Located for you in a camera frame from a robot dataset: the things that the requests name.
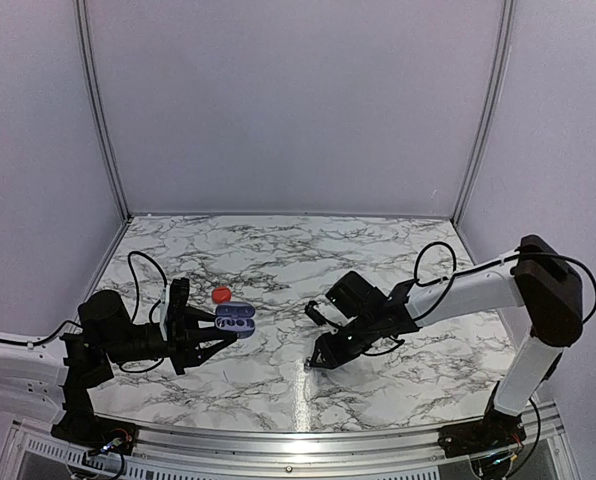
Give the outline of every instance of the enclosure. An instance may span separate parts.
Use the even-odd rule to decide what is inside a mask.
[[[141,426],[122,478],[472,478],[429,445],[483,414],[526,312],[321,371],[304,308],[334,318],[349,270],[389,292],[430,242],[469,268],[528,234],[596,276],[596,1],[0,0],[0,331],[44,335],[103,288],[131,313],[133,250],[190,304],[225,285],[257,309],[185,375],[114,366],[91,391]],[[141,324],[162,285],[136,271]],[[535,398],[517,478],[596,479],[596,315]],[[0,478],[68,478],[70,448],[0,411]]]

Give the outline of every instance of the white wall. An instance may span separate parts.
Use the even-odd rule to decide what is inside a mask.
[[[596,274],[596,0],[519,2],[502,98],[460,228],[478,260],[538,233]],[[528,319],[505,313],[519,339]],[[596,479],[596,316],[550,384],[582,477]]]
[[[448,217],[501,3],[89,2],[131,209]]]
[[[72,2],[0,0],[0,330],[72,316],[119,226]]]

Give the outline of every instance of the black cable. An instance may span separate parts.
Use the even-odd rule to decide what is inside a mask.
[[[142,257],[145,260],[147,260],[148,262],[150,262],[154,267],[156,267],[156,270],[158,270],[158,273],[160,273],[160,276],[162,277],[162,282],[164,284],[164,287],[165,288],[167,287],[167,275],[165,275],[165,272],[163,271],[161,266],[158,265],[158,262],[156,262],[153,258],[151,258],[146,253],[139,252],[138,250],[132,250],[131,252],[129,252],[129,254],[127,255],[127,263],[129,264],[129,270],[131,271],[131,276],[134,279],[134,286],[136,287],[136,305],[134,306],[134,312],[131,315],[131,323],[134,323],[134,321],[136,320],[136,315],[138,314],[138,307],[140,306],[140,286],[138,285],[138,277],[136,276],[136,271],[134,270],[134,265],[131,262],[131,257],[133,257],[133,256]]]
[[[454,272],[453,275],[451,276],[451,278],[449,279],[449,283],[447,284],[447,287],[445,288],[445,290],[442,292],[442,294],[440,295],[440,297],[438,297],[438,300],[436,301],[436,303],[434,303],[434,305],[432,305],[432,307],[427,310],[425,313],[423,313],[422,315],[413,318],[412,320],[414,322],[417,322],[419,320],[422,320],[423,318],[427,317],[428,315],[430,315],[436,308],[438,308],[438,305],[440,305],[440,302],[442,302],[442,300],[447,296],[447,294],[449,293],[449,289],[451,288],[451,286],[453,285],[453,282],[456,278],[458,277],[464,277],[466,275],[473,275],[475,273],[481,272],[483,270],[487,270],[488,268],[494,267],[496,265],[500,265],[501,262],[508,262],[511,260],[516,260],[519,258],[553,258],[555,260],[563,260],[565,262],[568,262],[570,264],[574,264],[578,267],[580,267],[585,274],[587,275],[587,277],[589,278],[589,281],[591,282],[592,288],[594,290],[594,303],[591,307],[591,310],[589,311],[589,313],[583,318],[582,320],[582,324],[584,325],[585,323],[587,323],[589,321],[589,319],[591,317],[593,317],[596,313],[596,277],[594,277],[594,274],[591,272],[591,270],[589,269],[589,267],[587,265],[585,265],[582,261],[576,259],[576,258],[572,258],[572,257],[568,257],[566,255],[560,255],[559,253],[551,253],[551,252],[526,252],[526,253],[514,253],[512,255],[509,255],[506,258],[501,259],[497,259],[497,260],[492,260],[491,262],[485,263],[483,265],[478,265],[477,267],[471,268],[469,270],[463,270],[461,272]],[[439,283],[440,281],[442,281],[442,278],[440,279],[436,279],[435,281],[433,281],[433,283]],[[365,332],[358,332],[360,334],[365,334],[365,333],[383,333],[383,332],[388,332],[392,330],[391,328],[382,328],[382,329],[378,329],[378,330],[367,330]]]
[[[82,328],[80,325],[78,325],[76,322],[74,322],[72,320],[65,320],[64,322],[62,322],[60,324],[60,326],[56,330],[54,330],[49,336],[43,338],[42,340],[37,340],[35,342],[22,342],[19,340],[7,340],[5,338],[0,338],[0,343],[3,343],[5,345],[20,346],[20,347],[26,347],[27,345],[29,345],[31,343],[32,346],[39,347],[41,345],[44,345],[45,343],[49,343],[54,338],[56,338],[58,336],[58,334],[62,331],[64,326],[67,324],[75,325],[78,328]]]
[[[121,372],[124,373],[147,373],[147,372],[151,372],[152,370],[155,370],[156,368],[158,368],[160,365],[162,365],[162,363],[165,361],[164,358],[161,358],[160,360],[156,361],[156,363],[154,363],[152,366],[144,368],[142,370],[125,370],[123,368],[123,365],[118,365],[118,368],[120,369]]]
[[[118,480],[120,477],[122,477],[123,473],[125,473],[125,466],[127,465],[125,462],[125,456],[120,451],[118,452],[118,455],[120,455],[120,470],[118,470],[118,473],[113,477],[110,477],[108,480]]]
[[[518,467],[513,472],[511,472],[509,475],[507,475],[507,478],[511,478],[514,475],[516,475],[518,473],[518,471],[527,464],[527,462],[529,461],[529,459],[531,458],[533,453],[536,451],[536,448],[538,447],[538,442],[540,441],[540,434],[542,433],[542,420],[540,419],[540,412],[538,411],[538,407],[536,406],[536,404],[534,403],[534,401],[531,398],[529,399],[529,403],[531,403],[531,406],[534,407],[534,412],[536,412],[536,419],[538,421],[538,431],[536,432],[536,441],[531,446],[531,450],[529,450],[529,453],[527,454],[527,456],[523,459],[522,462],[520,462]]]
[[[387,354],[389,354],[391,352],[395,352],[400,347],[402,347],[403,344],[405,343],[404,340],[394,340],[393,338],[391,340],[393,340],[396,343],[396,345],[394,345],[390,349],[385,350],[384,352],[378,352],[378,353],[363,353],[363,355],[365,357],[382,357],[383,355],[387,355]]]
[[[158,308],[158,305],[160,305],[160,300],[158,300],[156,303],[154,303],[154,305],[151,307],[151,310],[149,310],[149,321],[151,323],[154,323],[152,316],[153,316],[156,308]],[[118,365],[118,368],[120,369],[121,372],[124,372],[124,373],[147,373],[147,372],[151,372],[152,370],[155,370],[156,368],[158,368],[160,365],[162,365],[162,363],[164,361],[165,361],[165,359],[161,358],[161,359],[157,360],[156,363],[154,363],[152,366],[147,367],[143,370],[125,370],[123,368],[124,364]]]
[[[446,242],[441,242],[441,241],[428,243],[420,251],[420,253],[416,257],[416,263],[414,263],[414,281],[416,282],[416,285],[418,285],[419,287],[428,287],[430,285],[435,285],[435,284],[441,282],[443,279],[443,277],[441,277],[441,278],[437,278],[435,280],[431,280],[430,282],[421,282],[420,277],[418,276],[418,269],[420,268],[420,262],[422,260],[423,255],[425,254],[425,252],[427,250],[429,250],[430,248],[436,247],[436,246],[445,247],[445,249],[447,249],[449,251],[449,253],[451,254],[451,261],[453,264],[452,273],[458,269],[458,259],[456,258],[456,251],[453,249],[453,247],[451,245],[449,245]]]

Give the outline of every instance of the marble tabletop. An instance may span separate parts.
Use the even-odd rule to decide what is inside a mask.
[[[324,298],[336,280],[353,269],[387,293],[412,277],[417,253],[434,240],[455,248],[459,268],[470,265],[453,227],[441,220],[136,218],[99,289],[121,292],[131,313],[135,292],[126,256],[141,250],[169,279],[189,278],[189,304],[213,311],[213,288],[229,286],[234,300],[255,305],[257,330],[183,376],[168,360],[139,375],[114,367],[116,377],[91,390],[94,406],[100,413],[161,424],[291,432],[384,429],[482,414],[514,354],[495,312],[427,327],[406,336],[405,345],[386,356],[362,356],[329,371],[304,367],[315,339],[327,331],[303,313],[309,300],[344,322]],[[159,297],[161,279],[147,262],[135,263],[141,323]],[[421,276],[431,279],[449,269],[447,253],[432,249]]]

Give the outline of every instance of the red object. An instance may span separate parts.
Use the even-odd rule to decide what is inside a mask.
[[[211,292],[211,299],[214,303],[225,303],[231,300],[231,290],[227,287],[218,287],[214,288],[214,291]]]

